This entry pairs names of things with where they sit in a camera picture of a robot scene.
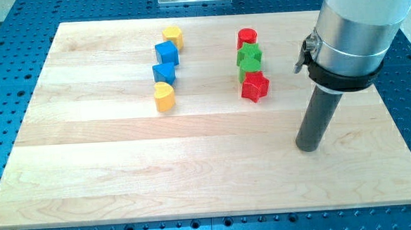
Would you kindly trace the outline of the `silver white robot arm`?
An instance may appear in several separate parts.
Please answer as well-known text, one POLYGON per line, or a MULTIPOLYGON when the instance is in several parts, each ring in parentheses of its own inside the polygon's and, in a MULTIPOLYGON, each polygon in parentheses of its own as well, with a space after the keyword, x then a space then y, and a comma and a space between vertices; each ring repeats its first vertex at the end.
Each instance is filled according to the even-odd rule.
POLYGON ((324 0, 294 72, 333 92, 366 89, 377 78, 411 0, 324 0))

